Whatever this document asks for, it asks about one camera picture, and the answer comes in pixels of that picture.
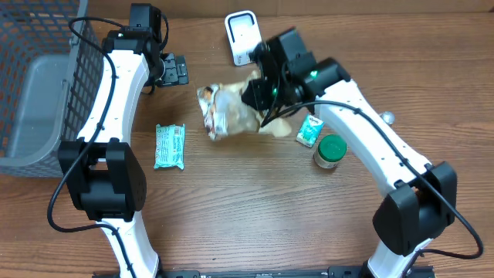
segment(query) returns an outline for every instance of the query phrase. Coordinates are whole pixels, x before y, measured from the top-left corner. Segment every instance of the wire mesh basket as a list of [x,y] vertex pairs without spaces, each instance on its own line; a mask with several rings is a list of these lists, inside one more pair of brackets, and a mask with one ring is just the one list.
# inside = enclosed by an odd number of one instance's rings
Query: wire mesh basket
[[[56,152],[87,120],[103,56],[68,22],[87,0],[0,0],[0,174],[62,175]],[[89,23],[75,30],[94,43]]]

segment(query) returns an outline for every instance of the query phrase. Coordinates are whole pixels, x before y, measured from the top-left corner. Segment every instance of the crumpled plastic bag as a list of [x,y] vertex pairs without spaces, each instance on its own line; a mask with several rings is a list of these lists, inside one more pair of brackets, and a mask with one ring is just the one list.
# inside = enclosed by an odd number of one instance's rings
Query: crumpled plastic bag
[[247,89],[249,81],[257,78],[259,72],[253,71],[242,82],[214,83],[198,89],[198,101],[206,132],[213,141],[242,132],[272,134],[275,137],[285,137],[292,132],[289,123],[282,118],[277,118],[261,127],[265,113],[242,102],[242,94]]

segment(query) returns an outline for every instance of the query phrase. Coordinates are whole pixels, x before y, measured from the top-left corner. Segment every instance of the white device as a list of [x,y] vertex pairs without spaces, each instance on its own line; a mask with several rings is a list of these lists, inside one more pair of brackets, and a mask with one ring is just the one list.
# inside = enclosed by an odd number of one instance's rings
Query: white device
[[232,49],[233,63],[236,66],[252,63],[249,53],[262,41],[254,13],[242,11],[227,15],[225,28]]

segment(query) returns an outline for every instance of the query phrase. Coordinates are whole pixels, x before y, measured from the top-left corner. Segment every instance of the small green carton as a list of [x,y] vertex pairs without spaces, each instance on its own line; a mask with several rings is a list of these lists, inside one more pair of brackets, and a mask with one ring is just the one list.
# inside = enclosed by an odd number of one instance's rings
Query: small green carton
[[323,126],[324,122],[322,120],[307,114],[299,133],[296,135],[296,140],[307,147],[312,147],[316,143]]

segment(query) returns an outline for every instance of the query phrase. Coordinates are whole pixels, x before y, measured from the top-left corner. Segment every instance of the wooden table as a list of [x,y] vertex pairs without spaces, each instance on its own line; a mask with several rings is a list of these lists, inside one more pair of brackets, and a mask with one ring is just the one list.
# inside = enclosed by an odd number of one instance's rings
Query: wooden table
[[[494,276],[494,15],[348,15],[260,18],[264,38],[297,26],[317,59],[337,58],[377,111],[434,163],[458,172],[458,210],[486,245],[476,261],[426,256],[439,277]],[[100,38],[111,28],[94,24]],[[143,210],[151,244],[167,270],[290,270],[360,265],[378,237],[375,182],[350,152],[334,172],[314,149],[295,142],[305,115],[282,139],[246,134],[211,142],[195,97],[199,86],[243,80],[234,67],[223,19],[174,19],[167,50],[184,54],[188,86],[140,97],[132,148],[147,176]],[[185,169],[155,171],[155,125],[186,124]],[[58,179],[0,177],[0,276],[89,277],[115,271],[98,230],[61,234],[46,221]],[[88,223],[64,189],[55,220]],[[474,252],[456,221],[432,246]]]

